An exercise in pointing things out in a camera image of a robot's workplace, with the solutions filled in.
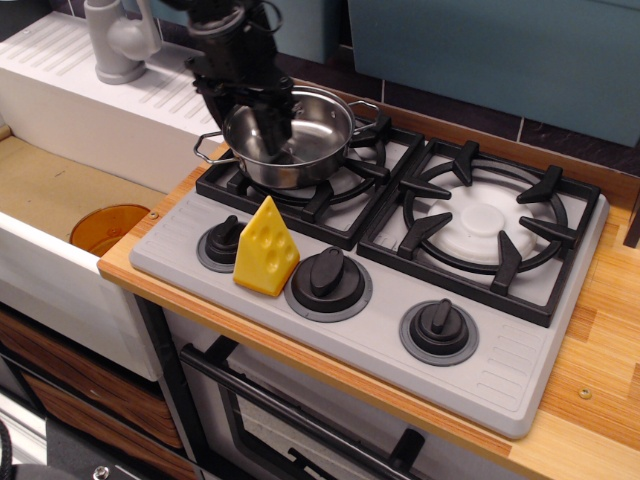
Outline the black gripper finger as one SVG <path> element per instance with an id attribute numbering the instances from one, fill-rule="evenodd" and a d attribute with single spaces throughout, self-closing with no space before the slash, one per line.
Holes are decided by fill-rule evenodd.
<path id="1" fill-rule="evenodd" d="M 207 109 L 217 125 L 223 125 L 226 118 L 236 105 L 236 101 L 231 95 L 213 95 L 203 93 Z"/>
<path id="2" fill-rule="evenodd" d="M 249 159 L 268 163 L 282 153 L 285 143 L 292 137 L 294 106 L 294 102 L 249 106 L 257 127 L 255 140 L 247 147 Z"/>

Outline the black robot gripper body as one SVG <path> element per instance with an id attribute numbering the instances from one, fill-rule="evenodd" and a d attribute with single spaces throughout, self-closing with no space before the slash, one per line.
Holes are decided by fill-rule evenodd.
<path id="1" fill-rule="evenodd" d="M 231 95 L 236 104 L 292 102 L 293 81 L 276 65 L 283 25 L 271 1 L 189 1 L 188 33 L 200 54 L 186 61 L 197 92 Z"/>

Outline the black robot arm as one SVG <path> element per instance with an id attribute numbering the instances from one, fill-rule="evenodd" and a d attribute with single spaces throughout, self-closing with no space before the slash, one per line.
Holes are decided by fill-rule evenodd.
<path id="1" fill-rule="evenodd" d="M 188 15 L 200 54 L 186 61 L 196 91 L 218 124 L 248 107 L 269 154 L 292 136 L 293 80 L 276 65 L 280 10 L 269 1 L 170 1 Z"/>

